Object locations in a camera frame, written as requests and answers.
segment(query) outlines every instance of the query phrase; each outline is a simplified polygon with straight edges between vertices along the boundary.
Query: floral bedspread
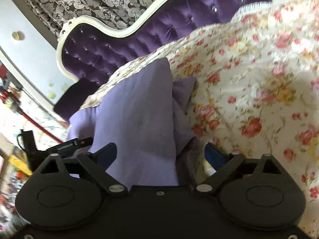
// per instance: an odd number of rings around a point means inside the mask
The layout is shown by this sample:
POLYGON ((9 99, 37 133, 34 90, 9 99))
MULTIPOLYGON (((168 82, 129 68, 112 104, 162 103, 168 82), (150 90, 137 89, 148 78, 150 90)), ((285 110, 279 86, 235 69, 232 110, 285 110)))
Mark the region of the floral bedspread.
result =
POLYGON ((161 57, 175 78, 197 77, 187 115, 201 141, 273 154, 306 196, 300 228, 318 237, 319 0, 282 0, 199 28, 118 69, 82 108, 161 57))

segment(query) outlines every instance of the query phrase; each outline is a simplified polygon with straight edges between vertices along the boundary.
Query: purple cushion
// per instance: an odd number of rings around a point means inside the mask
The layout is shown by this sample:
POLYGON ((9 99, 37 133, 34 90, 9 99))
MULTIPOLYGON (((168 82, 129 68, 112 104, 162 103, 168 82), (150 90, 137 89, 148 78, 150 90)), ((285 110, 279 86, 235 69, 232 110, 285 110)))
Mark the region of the purple cushion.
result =
POLYGON ((95 93, 99 85, 95 82, 82 78, 72 85, 55 104, 53 110, 65 121, 79 110, 86 98, 95 93))
POLYGON ((65 41, 62 62, 79 79, 103 84, 125 63, 196 28, 229 22, 240 6, 258 1, 270 0, 169 0, 141 28, 125 38, 110 37, 91 25, 80 24, 65 41))
POLYGON ((186 111, 189 95, 192 94, 196 83, 196 77, 179 79, 173 82, 173 98, 183 112, 186 111))
MULTIPOLYGON (((194 87, 195 79, 190 80, 189 87, 175 93, 182 104, 189 100, 194 87)), ((199 154, 196 138, 172 89, 167 59, 155 60, 119 82, 99 106, 76 112, 70 118, 68 138, 93 136, 92 153, 115 143, 117 158, 106 172, 129 188, 135 184, 181 184, 176 170, 194 181, 199 154), (184 171, 176 167, 180 161, 184 161, 184 171)))

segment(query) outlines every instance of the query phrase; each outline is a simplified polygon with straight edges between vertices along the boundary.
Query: screw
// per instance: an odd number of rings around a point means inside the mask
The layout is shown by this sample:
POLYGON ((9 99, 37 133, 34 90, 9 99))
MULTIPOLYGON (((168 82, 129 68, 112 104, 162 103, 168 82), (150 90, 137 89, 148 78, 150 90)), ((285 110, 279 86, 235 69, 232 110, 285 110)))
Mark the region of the screw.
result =
POLYGON ((124 191, 124 186, 121 184, 114 184, 109 186, 108 190, 113 193, 119 193, 124 191))
POLYGON ((213 188, 209 184, 200 184, 196 187, 199 192, 210 192, 213 188))

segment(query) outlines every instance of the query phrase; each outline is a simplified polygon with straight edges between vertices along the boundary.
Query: red cord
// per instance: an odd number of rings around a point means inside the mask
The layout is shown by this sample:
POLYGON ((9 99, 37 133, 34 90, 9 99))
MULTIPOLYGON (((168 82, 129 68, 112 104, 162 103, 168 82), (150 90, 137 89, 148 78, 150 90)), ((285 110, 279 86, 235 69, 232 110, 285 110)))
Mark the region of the red cord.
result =
POLYGON ((38 123, 36 123, 32 118, 30 118, 28 115, 26 115, 24 112, 20 113, 22 116, 24 116, 28 121, 30 121, 33 125, 35 125, 37 128, 39 128, 41 131, 43 131, 44 133, 46 133, 49 137, 51 137, 53 140, 59 142, 60 144, 63 143, 63 141, 61 141, 60 139, 58 139, 57 137, 55 137, 54 135, 52 135, 49 131, 47 131, 46 129, 44 129, 43 127, 41 127, 38 123))

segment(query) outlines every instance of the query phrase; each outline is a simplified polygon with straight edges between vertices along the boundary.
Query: white wall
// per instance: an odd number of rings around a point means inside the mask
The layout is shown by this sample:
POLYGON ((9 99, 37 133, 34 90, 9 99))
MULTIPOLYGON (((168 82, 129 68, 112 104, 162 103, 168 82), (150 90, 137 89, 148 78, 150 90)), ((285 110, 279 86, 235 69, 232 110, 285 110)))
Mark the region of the white wall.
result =
POLYGON ((37 29, 37 31, 56 49, 58 45, 57 37, 43 24, 35 15, 24 0, 12 0, 28 21, 37 29))
POLYGON ((59 71, 55 49, 24 17, 12 0, 0 0, 0 48, 12 65, 51 104, 55 104, 65 89, 73 84, 59 71), (17 31, 24 34, 24 40, 15 41, 12 38, 12 32, 17 31))

